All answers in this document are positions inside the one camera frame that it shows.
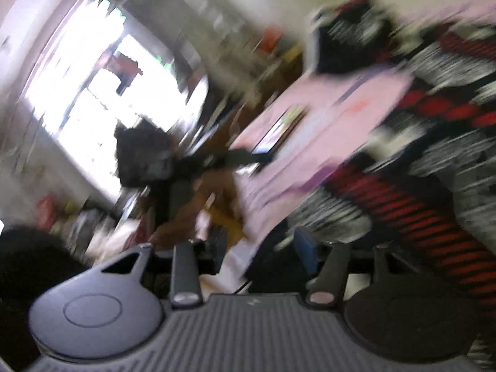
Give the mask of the person's left hand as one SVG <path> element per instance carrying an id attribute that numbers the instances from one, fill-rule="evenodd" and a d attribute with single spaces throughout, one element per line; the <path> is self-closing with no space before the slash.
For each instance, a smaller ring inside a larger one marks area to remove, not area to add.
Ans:
<path id="1" fill-rule="evenodd" d="M 197 236 L 197 218 L 205 211 L 214 225 L 228 229 L 228 248 L 245 238 L 237 186 L 231 170 L 205 172 L 193 184 L 193 198 L 176 217 L 162 224 L 148 242 L 157 249 L 171 250 L 176 244 Z"/>

